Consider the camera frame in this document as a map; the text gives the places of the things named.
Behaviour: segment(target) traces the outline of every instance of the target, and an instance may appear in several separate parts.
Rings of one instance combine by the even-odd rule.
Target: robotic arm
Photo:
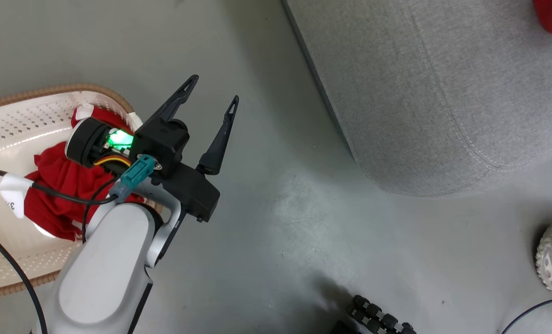
[[[147,270],[163,258],[187,214],[199,222],[212,217],[220,192],[206,175],[220,173],[239,100],[236,96],[228,107],[199,165],[189,167],[181,162],[189,140],[187,126],[173,117],[197,80],[198,76],[189,78],[135,132],[131,144],[112,142],[117,129],[94,118],[82,120],[74,129],[65,153],[86,167],[106,154],[122,154],[133,163],[151,156],[153,172],[132,184],[130,191],[162,205],[170,217],[163,221],[153,208],[123,203],[121,196],[101,205],[87,227],[87,242],[70,256],[43,305],[49,333],[133,333],[153,284]],[[111,162],[104,167],[122,176],[118,183],[129,184],[125,165]],[[32,334],[42,332],[39,323],[32,329]]]

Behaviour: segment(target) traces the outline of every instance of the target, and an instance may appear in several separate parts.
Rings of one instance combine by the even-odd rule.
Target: gray ottoman
[[[382,189],[479,193],[552,157],[552,35],[531,0],[285,0]]]

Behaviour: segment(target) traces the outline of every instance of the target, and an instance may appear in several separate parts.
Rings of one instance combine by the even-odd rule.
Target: yellow wire
[[[130,161],[128,161],[125,158],[119,158],[117,156],[110,156],[110,157],[107,157],[107,158],[102,158],[99,161],[96,161],[94,163],[94,165],[95,166],[102,165],[103,163],[106,163],[106,162],[109,162],[109,161],[120,161],[122,163],[125,163],[125,165],[127,165],[127,167],[131,167],[131,162]]]

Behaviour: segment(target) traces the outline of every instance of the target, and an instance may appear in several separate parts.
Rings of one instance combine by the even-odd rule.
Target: green light
[[[117,130],[109,135],[109,139],[106,142],[108,142],[111,148],[125,150],[126,148],[131,148],[133,136],[129,135],[129,133],[126,133],[125,131]]]

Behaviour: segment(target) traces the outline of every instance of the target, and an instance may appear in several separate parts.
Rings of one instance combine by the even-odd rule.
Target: stitching
[[[439,98],[439,100],[441,101],[442,103],[442,107],[443,107],[443,110],[445,111],[445,114],[447,115],[448,117],[448,120],[449,120],[449,123],[451,124],[451,127],[454,129],[454,133],[455,135],[458,137],[458,140],[460,140],[462,146],[466,149],[467,153],[472,156],[472,158],[474,158],[476,161],[478,161],[479,163],[481,163],[482,165],[484,165],[485,167],[487,168],[490,168],[494,171],[497,171],[497,172],[510,172],[510,171],[515,171],[516,169],[509,169],[509,170],[503,170],[503,169],[500,169],[500,167],[495,167],[495,166],[492,166],[490,165],[490,163],[485,163],[485,162],[482,162],[480,159],[482,159],[482,157],[477,156],[476,157],[472,152],[471,152],[471,148],[466,145],[466,143],[463,141],[463,135],[460,135],[460,132],[463,132],[463,134],[465,135],[465,137],[468,139],[469,141],[469,144],[471,144],[471,146],[474,148],[474,150],[476,150],[478,153],[482,154],[482,156],[486,157],[488,160],[492,161],[492,163],[496,164],[496,165],[501,165],[503,167],[516,167],[517,165],[503,165],[502,163],[497,163],[496,161],[493,161],[492,159],[490,159],[488,156],[486,156],[485,154],[483,154],[482,152],[480,152],[480,150],[478,150],[476,148],[476,146],[473,144],[473,142],[471,141],[470,137],[468,136],[468,134],[466,133],[465,129],[463,128],[463,124],[461,123],[461,121],[458,119],[457,115],[454,114],[454,112],[452,112],[452,110],[450,110],[450,108],[448,108],[448,101],[447,101],[447,97],[445,96],[445,91],[441,88],[441,81],[439,80],[438,76],[437,76],[437,72],[434,70],[433,68],[433,64],[432,64],[432,61],[430,59],[430,56],[429,56],[429,49],[428,47],[426,46],[426,44],[424,43],[424,39],[422,38],[422,34],[420,34],[420,30],[419,30],[419,27],[418,27],[418,23],[416,22],[416,17],[414,17],[414,14],[412,13],[412,9],[410,8],[410,4],[407,4],[406,5],[406,8],[408,10],[408,13],[410,14],[410,19],[412,21],[412,25],[413,27],[416,28],[416,32],[415,32],[415,35],[418,37],[418,51],[420,53],[420,56],[423,57],[423,59],[426,60],[425,64],[427,66],[427,68],[430,70],[430,72],[433,74],[433,78],[435,79],[435,92],[437,93],[437,97]],[[456,122],[460,123],[461,125],[461,128],[458,128],[456,127]]]
[[[456,193],[456,192],[459,192],[460,190],[463,190],[465,188],[468,188],[470,186],[473,186],[475,184],[477,184],[478,182],[480,182],[480,180],[482,180],[486,174],[488,174],[492,169],[488,168],[486,169],[486,171],[484,172],[484,174],[482,174],[481,177],[479,177],[477,180],[475,180],[474,182],[472,182],[471,184],[464,184],[463,186],[459,186],[458,188],[455,188],[455,189],[452,189],[452,190],[448,190],[447,192],[443,192],[443,193],[436,193],[436,194],[430,194],[430,195],[411,195],[411,196],[414,196],[414,197],[435,197],[435,196],[443,196],[443,195],[448,195],[448,194],[453,194],[453,193]]]

